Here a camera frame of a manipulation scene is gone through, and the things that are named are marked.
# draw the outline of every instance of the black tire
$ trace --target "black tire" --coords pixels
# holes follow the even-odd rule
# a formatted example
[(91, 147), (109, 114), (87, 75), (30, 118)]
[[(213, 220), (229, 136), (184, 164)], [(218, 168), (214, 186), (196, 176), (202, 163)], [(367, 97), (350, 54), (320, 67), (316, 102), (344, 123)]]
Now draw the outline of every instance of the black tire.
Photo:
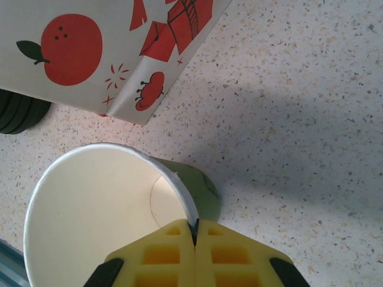
[(10, 135), (16, 135), (18, 133), (24, 132), (26, 129), (33, 127), (38, 123), (48, 112), (51, 106), (50, 102), (44, 100), (32, 99), (31, 109), (26, 115), (24, 122), (21, 123), (15, 130), (8, 133)]
[(0, 132), (13, 121), (13, 118), (16, 116), (16, 112), (21, 102), (22, 102), (21, 94), (11, 95), (11, 100), (7, 106), (7, 109), (5, 110), (4, 114), (0, 118)]
[(4, 115), (11, 100), (11, 92), (0, 90), (0, 118)]
[(32, 98), (22, 96), (22, 100), (20, 102), (19, 108), (17, 109), (12, 121), (4, 127), (2, 130), (0, 130), (1, 133), (11, 133), (15, 129), (18, 128), (24, 121), (26, 116), (29, 113), (29, 110), (31, 109), (32, 105)]

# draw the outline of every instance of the paper bag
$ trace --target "paper bag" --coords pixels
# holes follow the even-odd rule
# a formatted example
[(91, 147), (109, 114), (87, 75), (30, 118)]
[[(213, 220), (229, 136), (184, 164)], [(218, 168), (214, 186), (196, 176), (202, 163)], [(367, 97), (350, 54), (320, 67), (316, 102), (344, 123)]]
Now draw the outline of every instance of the paper bag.
[(0, 86), (145, 124), (230, 0), (3, 0)]

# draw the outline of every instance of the white speckled surface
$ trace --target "white speckled surface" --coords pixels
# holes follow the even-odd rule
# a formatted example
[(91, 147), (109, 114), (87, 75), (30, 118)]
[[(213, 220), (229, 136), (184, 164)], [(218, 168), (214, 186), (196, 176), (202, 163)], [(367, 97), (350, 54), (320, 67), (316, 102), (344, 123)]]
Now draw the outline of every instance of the white speckled surface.
[(146, 126), (55, 105), (0, 135), (0, 237), (22, 248), (55, 158), (117, 142), (206, 171), (221, 223), (291, 256), (312, 286), (381, 286), (382, 21), (379, 0), (233, 0)]

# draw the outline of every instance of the white paper cup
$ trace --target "white paper cup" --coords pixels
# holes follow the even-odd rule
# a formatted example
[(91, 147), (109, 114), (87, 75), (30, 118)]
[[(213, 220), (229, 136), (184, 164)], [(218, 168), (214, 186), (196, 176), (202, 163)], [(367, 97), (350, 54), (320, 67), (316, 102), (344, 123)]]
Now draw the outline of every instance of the white paper cup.
[(215, 187), (194, 167), (112, 143), (73, 149), (32, 195), (24, 230), (29, 281), (81, 287), (112, 251), (173, 220), (217, 220), (219, 212)]

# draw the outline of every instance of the red tomato illustration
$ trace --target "red tomato illustration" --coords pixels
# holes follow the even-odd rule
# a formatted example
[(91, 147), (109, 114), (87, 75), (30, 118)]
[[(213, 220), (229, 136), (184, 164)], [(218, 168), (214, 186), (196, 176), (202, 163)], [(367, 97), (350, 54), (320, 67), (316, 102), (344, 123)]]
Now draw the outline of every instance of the red tomato illustration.
[(88, 79), (102, 55), (102, 35), (97, 24), (80, 14), (54, 18), (44, 29), (41, 46), (31, 41), (16, 43), (34, 63), (44, 63), (48, 78), (58, 85), (73, 86)]
[(136, 104), (136, 110), (139, 112), (145, 111), (150, 108), (152, 104), (163, 94), (163, 83), (165, 82), (165, 75), (163, 72), (155, 72), (150, 77), (149, 83), (141, 82), (141, 85), (145, 85), (142, 89), (138, 89), (137, 93), (139, 97), (135, 100), (139, 100)]

